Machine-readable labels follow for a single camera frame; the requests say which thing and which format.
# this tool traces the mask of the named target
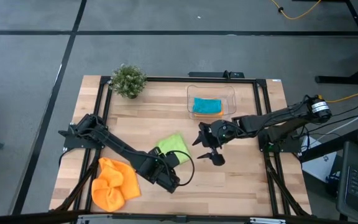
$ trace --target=wooden tabletop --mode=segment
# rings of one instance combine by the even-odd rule
[[[76,102],[73,122],[92,113],[100,76],[84,76]],[[198,135],[200,120],[190,119],[187,111],[186,88],[189,85],[222,87],[230,85],[236,93],[237,111],[232,116],[256,114],[254,92],[250,84],[148,82],[145,90],[134,100],[113,95],[107,125],[109,131],[138,151],[150,151],[160,139],[181,133],[195,162],[193,180],[178,187],[173,194],[157,184],[138,177],[142,196],[126,202],[117,212],[187,215],[271,216],[269,190],[258,140],[235,139],[219,150],[225,157],[223,166],[214,166],[209,159],[195,159],[209,152],[201,144],[191,146]],[[280,80],[267,80],[272,110],[287,106]],[[100,116],[106,97],[104,90]],[[62,159],[50,208],[58,207],[78,182],[84,149],[69,152]],[[128,163],[113,150],[105,148],[103,157]],[[295,200],[310,213],[308,195],[301,166],[290,153],[281,153],[285,183]],[[192,166],[186,162],[175,168],[181,182],[190,177]],[[80,208],[85,207],[88,184],[84,187]],[[280,191],[276,186],[279,212],[283,213]],[[92,211],[102,212],[95,204]]]

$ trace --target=orange cloth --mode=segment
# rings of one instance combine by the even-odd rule
[[[107,212],[120,209],[126,200],[140,196],[135,170],[119,161],[100,158],[101,172],[92,182],[93,202]]]

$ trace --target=potted plant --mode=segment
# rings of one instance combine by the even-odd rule
[[[146,74],[133,65],[121,65],[112,72],[111,88],[122,97],[134,99],[146,84]]]

